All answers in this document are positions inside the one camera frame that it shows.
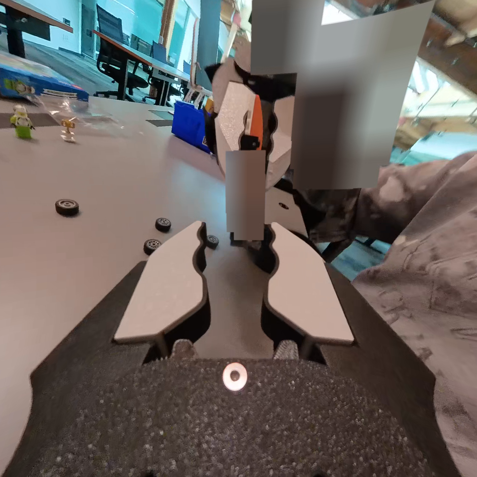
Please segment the blue storage bin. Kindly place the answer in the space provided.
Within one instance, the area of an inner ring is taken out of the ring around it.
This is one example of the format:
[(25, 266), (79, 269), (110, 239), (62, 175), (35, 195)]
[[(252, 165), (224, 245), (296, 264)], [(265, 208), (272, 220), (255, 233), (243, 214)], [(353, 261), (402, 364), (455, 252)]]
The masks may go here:
[(208, 98), (203, 108), (177, 101), (174, 106), (172, 134), (200, 150), (217, 155), (214, 101)]

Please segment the long meeting table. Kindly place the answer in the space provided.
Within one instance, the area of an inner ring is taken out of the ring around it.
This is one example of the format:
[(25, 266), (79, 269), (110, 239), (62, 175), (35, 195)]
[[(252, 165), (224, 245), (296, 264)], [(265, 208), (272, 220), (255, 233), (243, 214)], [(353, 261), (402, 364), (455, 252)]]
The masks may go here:
[(133, 50), (127, 45), (119, 43), (117, 40), (104, 35), (96, 30), (92, 30), (92, 33), (97, 35), (102, 44), (108, 44), (108, 49), (117, 56), (120, 62), (120, 68), (117, 70), (118, 78), (115, 82), (118, 84), (117, 91), (107, 92), (95, 92), (94, 97), (102, 95), (105, 98), (109, 96), (116, 96), (118, 100), (128, 100), (134, 102), (134, 99), (126, 94), (128, 87), (128, 78), (132, 77), (132, 74), (128, 72), (128, 62), (134, 62), (134, 68), (137, 68), (139, 64), (146, 65), (152, 69), (152, 81), (156, 84), (159, 80), (163, 82), (162, 91), (157, 95), (155, 105), (167, 106), (167, 98), (172, 84), (180, 85), (181, 82), (189, 82), (190, 75), (188, 73), (177, 70), (166, 63), (163, 63), (150, 56), (144, 55), (139, 51)]

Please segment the dark panel easel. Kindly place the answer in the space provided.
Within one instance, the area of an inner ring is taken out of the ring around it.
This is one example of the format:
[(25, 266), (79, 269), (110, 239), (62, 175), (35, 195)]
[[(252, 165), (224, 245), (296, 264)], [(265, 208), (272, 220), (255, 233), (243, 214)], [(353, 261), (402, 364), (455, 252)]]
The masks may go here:
[(221, 14), (220, 0), (202, 0), (200, 18), (194, 22), (190, 84), (209, 95), (218, 69), (218, 42)]

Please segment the black office chair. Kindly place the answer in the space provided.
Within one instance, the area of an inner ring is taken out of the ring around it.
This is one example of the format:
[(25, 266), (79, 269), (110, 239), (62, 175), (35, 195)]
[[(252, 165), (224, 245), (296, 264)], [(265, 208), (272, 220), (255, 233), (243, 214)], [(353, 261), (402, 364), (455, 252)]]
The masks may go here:
[[(122, 20), (107, 12), (100, 5), (97, 5), (96, 8), (99, 33), (118, 44), (125, 45)], [(136, 75), (138, 66), (139, 61), (134, 60), (121, 48), (100, 37), (97, 68), (101, 73), (112, 78), (113, 82), (118, 84), (118, 90), (97, 91), (94, 93), (94, 96), (102, 95), (105, 98), (109, 98), (110, 95), (113, 95), (119, 100), (134, 102), (132, 97), (133, 89), (148, 86), (148, 82), (145, 79)]]

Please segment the green lego minifigure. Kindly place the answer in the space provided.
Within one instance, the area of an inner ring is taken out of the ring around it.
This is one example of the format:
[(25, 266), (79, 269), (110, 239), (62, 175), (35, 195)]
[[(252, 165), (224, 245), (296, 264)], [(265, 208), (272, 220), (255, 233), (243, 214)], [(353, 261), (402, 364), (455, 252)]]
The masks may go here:
[(28, 111), (25, 106), (16, 104), (13, 114), (9, 118), (10, 125), (15, 129), (15, 135), (19, 139), (31, 140), (31, 131), (35, 129), (32, 121), (28, 117)]

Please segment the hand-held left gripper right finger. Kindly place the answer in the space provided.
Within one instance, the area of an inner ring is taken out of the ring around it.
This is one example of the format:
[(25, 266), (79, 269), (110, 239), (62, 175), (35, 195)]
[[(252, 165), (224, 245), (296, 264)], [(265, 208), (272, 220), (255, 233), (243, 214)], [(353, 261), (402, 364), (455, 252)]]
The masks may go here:
[(263, 295), (265, 335), (276, 344), (296, 339), (300, 347), (352, 345), (355, 337), (318, 251), (277, 222), (267, 231), (274, 265)]

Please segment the orange white lego car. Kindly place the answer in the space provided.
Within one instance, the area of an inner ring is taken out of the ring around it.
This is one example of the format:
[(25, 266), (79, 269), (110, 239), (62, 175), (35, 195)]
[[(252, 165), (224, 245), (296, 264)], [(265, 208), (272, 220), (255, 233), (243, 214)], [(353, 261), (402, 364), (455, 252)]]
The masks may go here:
[(271, 273), (275, 256), (273, 234), (265, 221), (268, 162), (263, 149), (263, 110), (257, 95), (250, 99), (243, 117), (239, 149), (226, 153), (227, 228), (234, 242), (243, 242), (254, 263)]

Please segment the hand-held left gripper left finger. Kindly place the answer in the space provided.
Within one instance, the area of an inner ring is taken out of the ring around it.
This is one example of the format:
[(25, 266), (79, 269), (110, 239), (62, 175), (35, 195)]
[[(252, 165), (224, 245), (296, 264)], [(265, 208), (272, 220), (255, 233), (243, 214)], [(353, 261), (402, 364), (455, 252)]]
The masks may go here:
[(206, 236), (206, 223), (193, 222), (149, 256), (115, 332), (117, 343), (166, 340), (206, 309)]

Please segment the blue lego box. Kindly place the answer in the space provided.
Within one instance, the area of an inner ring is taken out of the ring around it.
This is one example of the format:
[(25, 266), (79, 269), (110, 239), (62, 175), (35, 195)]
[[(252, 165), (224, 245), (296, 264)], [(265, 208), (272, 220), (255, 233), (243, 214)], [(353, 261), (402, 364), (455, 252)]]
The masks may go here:
[(54, 96), (89, 101), (89, 94), (51, 68), (16, 56), (1, 56), (0, 93), (10, 99)]

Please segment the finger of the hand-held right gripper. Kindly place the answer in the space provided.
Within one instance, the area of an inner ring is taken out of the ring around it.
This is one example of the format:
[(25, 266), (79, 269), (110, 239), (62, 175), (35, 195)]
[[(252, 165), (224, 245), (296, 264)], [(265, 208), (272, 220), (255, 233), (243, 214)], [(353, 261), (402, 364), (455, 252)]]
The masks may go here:
[(268, 123), (270, 132), (266, 185), (275, 185), (287, 172), (291, 161), (291, 133), (295, 97), (274, 102)]
[(218, 116), (215, 118), (218, 166), (226, 174), (226, 153), (240, 150), (248, 113), (253, 110), (254, 92), (246, 85), (229, 82)]

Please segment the clear plastic bag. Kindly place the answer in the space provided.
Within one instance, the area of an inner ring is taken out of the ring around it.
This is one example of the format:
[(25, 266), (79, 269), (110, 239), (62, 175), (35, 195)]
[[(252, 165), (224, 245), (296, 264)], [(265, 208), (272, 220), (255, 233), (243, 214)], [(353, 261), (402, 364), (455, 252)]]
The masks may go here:
[(125, 131), (124, 125), (110, 113), (73, 93), (47, 91), (28, 99), (63, 129), (65, 122), (73, 122), (75, 131), (82, 134), (119, 136)]

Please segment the wooden office desk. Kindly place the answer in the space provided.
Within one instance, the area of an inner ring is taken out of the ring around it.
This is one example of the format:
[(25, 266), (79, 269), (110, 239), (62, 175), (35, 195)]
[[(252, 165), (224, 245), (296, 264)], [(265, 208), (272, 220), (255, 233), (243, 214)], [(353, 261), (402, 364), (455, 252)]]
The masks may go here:
[(70, 24), (57, 20), (27, 1), (2, 0), (1, 25), (6, 27), (9, 54), (25, 58), (22, 33), (50, 40), (50, 27), (73, 33)]

